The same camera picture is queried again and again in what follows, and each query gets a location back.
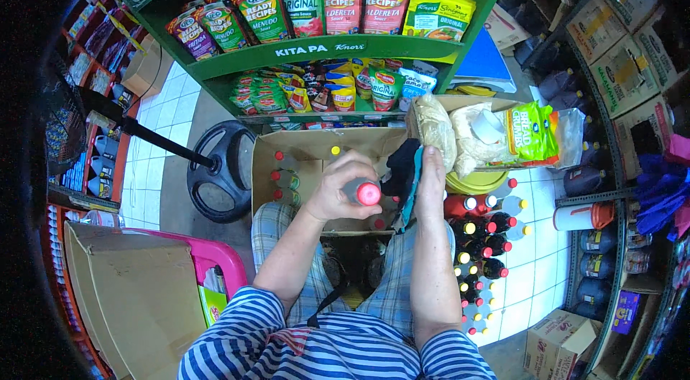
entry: person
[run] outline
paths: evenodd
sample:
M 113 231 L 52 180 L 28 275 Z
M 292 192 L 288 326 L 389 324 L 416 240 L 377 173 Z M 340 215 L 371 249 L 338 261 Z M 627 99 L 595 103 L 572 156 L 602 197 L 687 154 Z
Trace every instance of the person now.
M 278 203 L 259 208 L 252 227 L 254 283 L 238 289 L 192 344 L 178 378 L 496 380 L 461 332 L 455 242 L 443 219 L 446 175 L 434 147 L 423 153 L 417 223 L 392 237 L 380 285 L 356 311 L 340 298 L 323 307 L 332 292 L 319 243 L 324 224 L 382 211 L 349 203 L 341 188 L 358 177 L 378 179 L 371 160 L 351 150 L 323 170 L 296 213 Z

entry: white tile floor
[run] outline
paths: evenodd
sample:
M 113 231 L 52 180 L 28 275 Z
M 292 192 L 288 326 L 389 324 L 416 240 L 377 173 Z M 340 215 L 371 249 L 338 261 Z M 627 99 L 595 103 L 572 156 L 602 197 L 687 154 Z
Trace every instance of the white tile floor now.
M 173 63 L 160 94 L 142 99 L 137 119 L 161 136 L 186 146 L 199 91 L 199 84 Z M 128 227 L 159 229 L 163 167 L 169 155 L 140 138 L 131 140 L 120 209 Z

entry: shelf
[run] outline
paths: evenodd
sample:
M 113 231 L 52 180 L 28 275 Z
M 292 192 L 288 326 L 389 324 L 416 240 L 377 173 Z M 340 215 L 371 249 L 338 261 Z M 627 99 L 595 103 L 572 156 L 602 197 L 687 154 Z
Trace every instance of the shelf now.
M 435 60 L 459 54 L 463 43 L 431 38 L 353 34 L 284 40 L 221 54 L 188 65 L 189 73 L 207 81 L 244 70 L 331 58 L 415 58 Z

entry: yellow bucket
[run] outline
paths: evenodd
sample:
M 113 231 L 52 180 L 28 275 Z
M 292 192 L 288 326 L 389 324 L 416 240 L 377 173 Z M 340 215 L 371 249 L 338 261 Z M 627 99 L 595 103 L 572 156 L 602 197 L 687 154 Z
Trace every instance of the yellow bucket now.
M 446 174 L 446 189 L 456 194 L 486 194 L 503 184 L 508 177 L 507 171 L 473 171 L 462 179 L 452 171 Z

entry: yellow lid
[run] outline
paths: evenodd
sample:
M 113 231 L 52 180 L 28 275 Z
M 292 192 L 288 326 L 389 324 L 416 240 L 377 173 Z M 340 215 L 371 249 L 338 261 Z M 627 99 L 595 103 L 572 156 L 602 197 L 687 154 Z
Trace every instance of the yellow lid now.
M 459 255 L 457 255 L 457 261 L 459 261 L 463 265 L 468 264 L 470 262 L 470 254 L 465 252 L 460 253 Z

